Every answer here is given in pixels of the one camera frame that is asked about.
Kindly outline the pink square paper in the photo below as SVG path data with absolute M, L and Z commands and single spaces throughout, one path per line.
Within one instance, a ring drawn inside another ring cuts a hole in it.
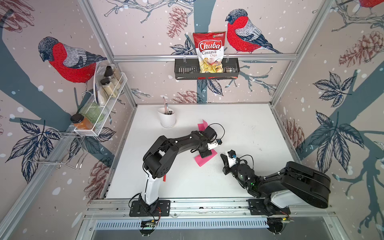
M 211 150 L 212 154 L 208 157 L 202 158 L 200 155 L 195 157 L 195 162 L 198 164 L 199 167 L 202 167 L 204 164 L 206 164 L 208 161 L 210 161 L 213 157 L 217 155 L 217 152 L 215 150 Z
M 204 131 L 207 127 L 208 127 L 208 123 L 205 120 L 203 120 L 202 123 L 198 124 L 199 131 Z

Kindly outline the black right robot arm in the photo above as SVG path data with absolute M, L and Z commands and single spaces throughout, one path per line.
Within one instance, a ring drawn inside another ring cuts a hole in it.
M 329 205 L 331 179 L 319 171 L 290 161 L 274 174 L 257 176 L 235 151 L 220 157 L 224 164 L 223 173 L 232 175 L 252 196 L 248 200 L 251 215 L 289 215 L 289 207 L 301 203 L 319 209 Z

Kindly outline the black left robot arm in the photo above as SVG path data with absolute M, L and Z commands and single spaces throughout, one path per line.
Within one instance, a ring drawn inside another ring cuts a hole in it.
M 159 201 L 160 180 L 169 172 L 178 154 L 190 150 L 199 152 L 202 159 L 213 156 L 213 149 L 222 144 L 212 127 L 192 131 L 180 138 L 160 136 L 143 157 L 143 170 L 147 175 L 145 190 L 139 197 L 140 205 L 147 213 L 156 211 Z

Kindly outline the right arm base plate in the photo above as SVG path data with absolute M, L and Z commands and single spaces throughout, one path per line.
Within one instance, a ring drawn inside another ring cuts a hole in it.
M 291 214 L 289 207 L 280 209 L 271 202 L 266 202 L 265 199 L 248 199 L 248 210 L 252 216 L 274 216 L 274 215 L 285 215 Z

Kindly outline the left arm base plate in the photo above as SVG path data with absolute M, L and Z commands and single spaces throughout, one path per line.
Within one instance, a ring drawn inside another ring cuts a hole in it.
M 131 204 L 130 217 L 168 217 L 170 214 L 171 201 L 157 200 L 147 205 L 143 200 L 133 201 Z

